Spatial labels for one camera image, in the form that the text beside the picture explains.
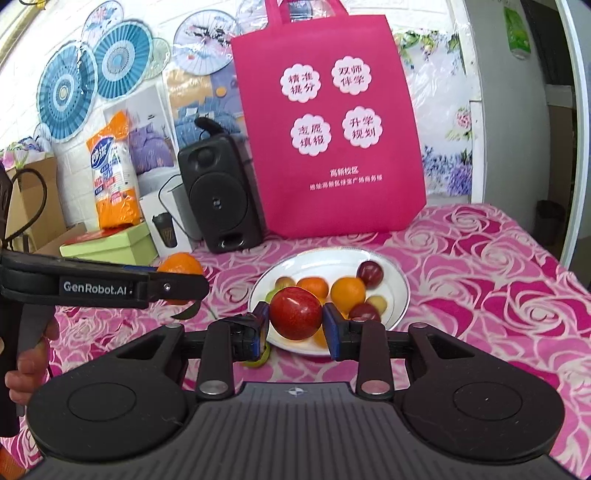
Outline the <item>person left hand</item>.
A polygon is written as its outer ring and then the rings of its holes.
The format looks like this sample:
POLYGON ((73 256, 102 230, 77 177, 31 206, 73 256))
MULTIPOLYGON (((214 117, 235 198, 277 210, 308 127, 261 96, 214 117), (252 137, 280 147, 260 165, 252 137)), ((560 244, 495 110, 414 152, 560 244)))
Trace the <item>person left hand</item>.
POLYGON ((19 355, 17 369, 5 375, 9 397, 15 404, 27 406, 33 393, 42 385, 49 366, 49 343, 58 338, 59 326, 53 319, 37 345, 19 355))

